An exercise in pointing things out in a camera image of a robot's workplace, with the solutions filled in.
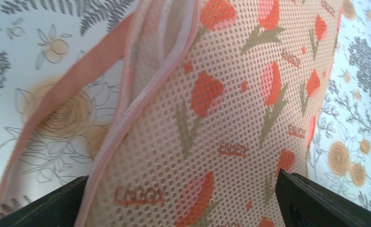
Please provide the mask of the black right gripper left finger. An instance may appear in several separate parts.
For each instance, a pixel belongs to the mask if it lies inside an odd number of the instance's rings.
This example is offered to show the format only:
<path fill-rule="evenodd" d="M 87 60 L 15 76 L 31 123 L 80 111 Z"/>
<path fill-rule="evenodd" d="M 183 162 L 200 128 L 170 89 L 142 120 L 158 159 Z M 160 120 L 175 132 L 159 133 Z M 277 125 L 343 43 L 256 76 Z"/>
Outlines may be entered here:
<path fill-rule="evenodd" d="M 0 227 L 73 227 L 88 176 L 81 176 L 0 219 Z"/>

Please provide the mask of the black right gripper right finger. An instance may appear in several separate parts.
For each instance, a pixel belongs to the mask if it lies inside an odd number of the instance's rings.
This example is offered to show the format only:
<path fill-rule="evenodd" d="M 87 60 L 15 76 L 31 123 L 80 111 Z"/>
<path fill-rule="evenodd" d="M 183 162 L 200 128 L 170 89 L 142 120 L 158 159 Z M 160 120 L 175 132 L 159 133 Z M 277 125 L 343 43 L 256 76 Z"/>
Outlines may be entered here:
<path fill-rule="evenodd" d="M 281 169 L 276 198 L 287 227 L 371 227 L 371 212 L 298 173 Z"/>

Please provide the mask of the floral tulip mesh laundry bag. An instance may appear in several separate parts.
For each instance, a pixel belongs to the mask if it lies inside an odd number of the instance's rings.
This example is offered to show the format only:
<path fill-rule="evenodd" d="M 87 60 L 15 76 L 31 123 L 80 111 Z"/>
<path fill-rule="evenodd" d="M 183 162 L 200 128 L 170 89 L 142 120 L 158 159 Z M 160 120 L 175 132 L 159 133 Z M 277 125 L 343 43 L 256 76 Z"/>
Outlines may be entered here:
<path fill-rule="evenodd" d="M 113 119 L 95 142 L 77 227 L 282 227 L 272 188 L 307 173 L 334 62 L 341 0 L 142 0 L 28 104 L 0 182 L 33 134 L 69 139 L 75 95 L 123 60 Z"/>

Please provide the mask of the floral patterned table mat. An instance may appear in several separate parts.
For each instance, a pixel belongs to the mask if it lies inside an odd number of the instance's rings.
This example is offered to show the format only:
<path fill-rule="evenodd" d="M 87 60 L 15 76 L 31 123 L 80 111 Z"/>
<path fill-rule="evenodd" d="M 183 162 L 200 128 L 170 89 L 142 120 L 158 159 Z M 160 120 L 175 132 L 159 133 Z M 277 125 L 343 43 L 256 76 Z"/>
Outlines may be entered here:
<path fill-rule="evenodd" d="M 140 0 L 0 0 L 0 182 L 28 104 L 93 49 Z M 355 32 L 358 0 L 342 0 L 334 62 L 307 150 L 307 179 L 371 212 L 371 45 Z M 123 60 L 75 95 L 85 105 L 69 139 L 57 143 L 36 133 L 24 160 L 13 165 L 16 190 L 4 210 L 11 214 L 81 176 L 93 159 L 85 153 L 91 128 L 113 119 Z"/>

